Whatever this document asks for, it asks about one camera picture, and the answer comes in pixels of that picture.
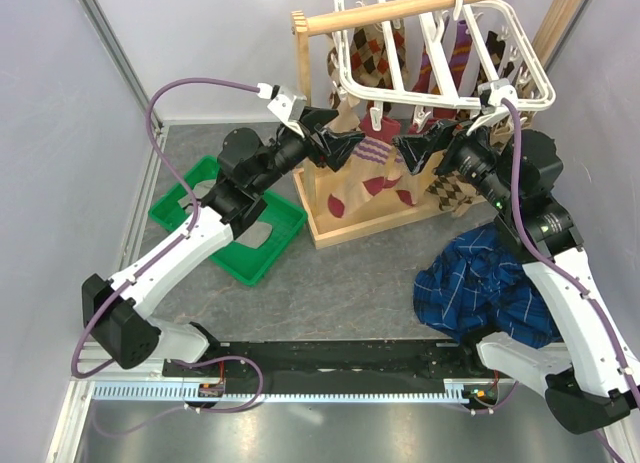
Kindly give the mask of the green plastic tray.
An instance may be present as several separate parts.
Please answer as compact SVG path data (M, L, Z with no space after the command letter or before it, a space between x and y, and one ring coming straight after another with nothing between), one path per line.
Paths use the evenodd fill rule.
M209 257L218 267L250 287L258 284L307 222L305 210L279 194L268 191L263 199L267 207L258 220L271 226L266 242L256 249L233 242ZM182 185L175 184L152 204L148 215L171 233L188 219L189 204Z

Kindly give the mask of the beige sock maroon toe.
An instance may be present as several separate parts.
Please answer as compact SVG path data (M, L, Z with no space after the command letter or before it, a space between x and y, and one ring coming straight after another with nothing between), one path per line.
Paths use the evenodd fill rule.
M399 121L384 116L380 130L375 130L371 117L360 122L364 139L354 148L345 180L328 196L327 207L335 218L357 211L385 189L393 188L403 176L392 138L401 131Z

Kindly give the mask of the white plastic clip hanger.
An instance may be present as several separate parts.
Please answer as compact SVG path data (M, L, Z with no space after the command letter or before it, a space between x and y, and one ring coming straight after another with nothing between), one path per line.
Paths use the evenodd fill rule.
M477 18L476 8L490 9L502 15L506 24L507 41L515 51L515 60L521 64L518 78L511 80L509 76L498 74L490 56L488 45L483 39ZM390 73L393 82L392 89L366 87L354 81L351 75L350 46L347 44L348 31L335 31L332 38L337 49L339 63L339 78L348 95L364 101L382 101L391 104L412 106L434 106L435 108L453 108L468 110L472 117L480 114L479 94L475 97L462 96L455 88L449 70L449 61L442 45L445 33L443 12L422 13L418 16L424 48L427 49L432 63L434 76L439 87L438 94L414 93L406 89L402 82L393 30L397 29L398 19L384 20L378 25L384 34ZM515 87L518 96L517 109L519 112L541 112L552 106L556 93L539 61L531 42L529 41L520 21L511 5L502 0L482 0L473 3L471 0L456 0L454 3L453 19L464 19L467 22L468 33L472 37L471 49L476 52L480 66L485 71L488 81L507 79Z

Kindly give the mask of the beige sock maroon purple stripes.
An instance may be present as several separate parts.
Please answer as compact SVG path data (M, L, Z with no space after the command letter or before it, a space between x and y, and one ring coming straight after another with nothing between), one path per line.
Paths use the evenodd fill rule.
M418 175L412 175L400 153L393 149L385 163L383 190L391 191L402 203L414 207L434 180L435 175L430 167L426 167Z

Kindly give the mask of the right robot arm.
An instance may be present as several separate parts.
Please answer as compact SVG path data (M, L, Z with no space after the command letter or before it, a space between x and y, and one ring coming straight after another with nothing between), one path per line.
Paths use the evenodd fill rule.
M443 121L393 143L412 173L441 153L436 174L461 177L496 213L418 273L419 321L463 346L465 374L514 378L571 433L626 418L638 407L639 361L610 319L573 218L553 197L563 169L554 140L524 129L499 150L487 128Z

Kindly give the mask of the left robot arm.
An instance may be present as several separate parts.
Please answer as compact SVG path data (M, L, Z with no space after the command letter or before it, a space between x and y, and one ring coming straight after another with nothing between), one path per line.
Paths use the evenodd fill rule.
M345 165L364 135L332 131L328 125L337 115L305 107L267 143L250 128L231 131L217 157L215 183L188 219L129 267L83 282L83 323L111 361L129 370L160 357L182 360L198 376L216 371L220 354L200 325L162 322L152 314L193 269L258 220L267 207L265 192L298 164L310 160L332 171Z

